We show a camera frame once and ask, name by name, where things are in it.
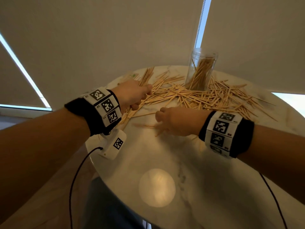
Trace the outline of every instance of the clear glass jar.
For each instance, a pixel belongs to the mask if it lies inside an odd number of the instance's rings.
[[[191,55],[185,87],[190,90],[206,91],[217,58],[217,52],[195,48]]]

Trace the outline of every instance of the round table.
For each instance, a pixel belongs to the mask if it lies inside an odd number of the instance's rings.
[[[146,68],[135,71],[143,75]],[[169,70],[186,76],[187,66],[158,66],[149,83]],[[259,110],[255,123],[305,136],[305,119],[287,103],[249,81],[214,71],[217,80],[247,84],[248,95],[259,101],[271,119]],[[108,84],[113,88],[120,77]],[[159,110],[165,102],[144,106],[137,114]],[[124,132],[127,140],[115,160],[95,153],[91,161],[102,180],[129,208],[161,228],[284,228],[275,201],[259,173],[238,159],[226,159],[207,150],[195,136],[161,134],[133,123],[156,123],[155,115],[132,118]],[[86,142],[97,147],[97,135]],[[288,228],[305,228],[305,205],[272,181],[273,190]]]

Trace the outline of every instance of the floor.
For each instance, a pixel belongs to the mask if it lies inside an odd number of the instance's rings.
[[[0,129],[24,120],[26,119],[0,116]],[[0,229],[70,228],[70,186],[86,153],[86,148],[83,145],[24,206],[0,226]],[[72,193],[72,217],[75,229],[80,228],[88,187],[94,173],[95,169],[87,160],[76,178]]]

